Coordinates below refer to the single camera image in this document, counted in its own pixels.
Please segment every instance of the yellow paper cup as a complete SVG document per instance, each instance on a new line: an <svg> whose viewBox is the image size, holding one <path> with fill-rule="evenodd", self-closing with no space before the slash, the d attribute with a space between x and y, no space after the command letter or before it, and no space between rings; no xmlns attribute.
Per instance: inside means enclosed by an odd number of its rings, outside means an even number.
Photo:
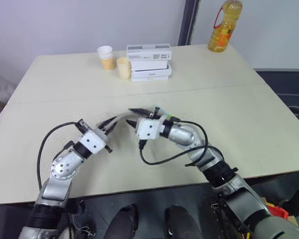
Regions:
<svg viewBox="0 0 299 239"><path fill-rule="evenodd" d="M111 46L101 46L97 49L104 70L111 71L115 69L113 48Z"/></svg>
<svg viewBox="0 0 299 239"><path fill-rule="evenodd" d="M131 77L131 63L126 57L120 57L116 61L119 69L120 78L128 80Z"/></svg>

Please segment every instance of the robotic arm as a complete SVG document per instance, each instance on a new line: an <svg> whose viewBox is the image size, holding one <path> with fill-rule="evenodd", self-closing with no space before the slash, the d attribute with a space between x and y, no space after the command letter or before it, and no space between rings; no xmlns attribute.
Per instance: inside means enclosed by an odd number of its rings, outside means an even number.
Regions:
<svg viewBox="0 0 299 239"><path fill-rule="evenodd" d="M137 122L127 120L128 124L135 128L135 133L140 139L143 161L145 160L142 150L147 140L163 136L188 152L193 165L213 186L223 210L238 231L251 232L255 239L299 239L299 228L270 214L259 195L236 173L238 169L230 168L221 152L208 144L207 135L202 127L193 122L180 124L185 121L175 117L167 120L165 115L158 115L159 108L156 108L154 113L143 109L131 109L131 111L145 116L139 118ZM205 139L201 139L199 131L192 126L193 124L201 128ZM150 165L160 163L145 162Z"/></svg>
<svg viewBox="0 0 299 239"><path fill-rule="evenodd" d="M19 239L58 237L57 226L64 212L74 175L92 154L97 154L103 148L109 153L112 152L107 146L107 135L113 130L117 121L117 117L111 118L96 129L91 129L83 120L76 124L83 135L72 149L52 161L50 177L43 184Z"/></svg>

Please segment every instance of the table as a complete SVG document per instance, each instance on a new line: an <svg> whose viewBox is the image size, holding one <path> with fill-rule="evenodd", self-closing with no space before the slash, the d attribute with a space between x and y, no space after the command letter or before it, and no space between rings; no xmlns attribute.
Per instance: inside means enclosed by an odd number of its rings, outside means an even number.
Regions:
<svg viewBox="0 0 299 239"><path fill-rule="evenodd" d="M299 121L232 46L223 53L206 45L173 47L171 64L168 81L131 83L120 80L117 70L104 71L96 53L38 56L0 115L0 203L36 200L38 149L57 124L83 118L94 126L128 108L154 105L201 124L242 177L299 170ZM54 154L79 135L68 126L48 140L42 181ZM184 167L186 155L145 165L124 121L109 146L111 154L104 150L81 166L70 197L207 182L195 167ZM155 161L180 151L162 138L148 143L144 155Z"/></svg>

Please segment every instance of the white box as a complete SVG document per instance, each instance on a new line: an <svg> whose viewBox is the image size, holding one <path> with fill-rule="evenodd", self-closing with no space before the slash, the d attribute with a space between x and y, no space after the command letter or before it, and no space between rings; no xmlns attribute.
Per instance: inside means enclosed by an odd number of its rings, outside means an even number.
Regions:
<svg viewBox="0 0 299 239"><path fill-rule="evenodd" d="M134 78L170 76L170 75L171 75L170 64L168 64L168 67L166 69L161 69L161 70L132 71L132 76Z"/></svg>
<svg viewBox="0 0 299 239"><path fill-rule="evenodd" d="M128 45L126 56L129 61L170 60L171 48L169 44Z"/></svg>
<svg viewBox="0 0 299 239"><path fill-rule="evenodd" d="M131 77L132 82L143 82L143 81L163 81L168 80L169 76L155 76L155 77L144 77L144 78L134 78Z"/></svg>
<svg viewBox="0 0 299 239"><path fill-rule="evenodd" d="M168 61L131 61L132 71L166 69Z"/></svg>

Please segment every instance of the floor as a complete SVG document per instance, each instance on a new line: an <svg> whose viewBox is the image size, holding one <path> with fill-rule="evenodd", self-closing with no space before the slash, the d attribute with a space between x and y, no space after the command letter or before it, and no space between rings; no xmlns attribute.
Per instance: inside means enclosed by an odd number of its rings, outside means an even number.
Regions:
<svg viewBox="0 0 299 239"><path fill-rule="evenodd" d="M299 72L272 73L259 72L286 105L299 106ZM254 185L260 196L277 204L282 198L291 198L299 189L299 172L285 174L274 179L262 178L267 182ZM108 224L117 211L128 204L136 204L140 212L139 229L136 239L164 238L164 211L171 205L184 206L200 225L205 239L222 239L220 228L210 210L214 201L209 184L182 186L149 191L138 191L85 199L85 211L74 216L78 227L87 221L93 221L97 227L97 236L102 239ZM16 239L24 226L30 211L30 204L0 205L0 239Z"/></svg>

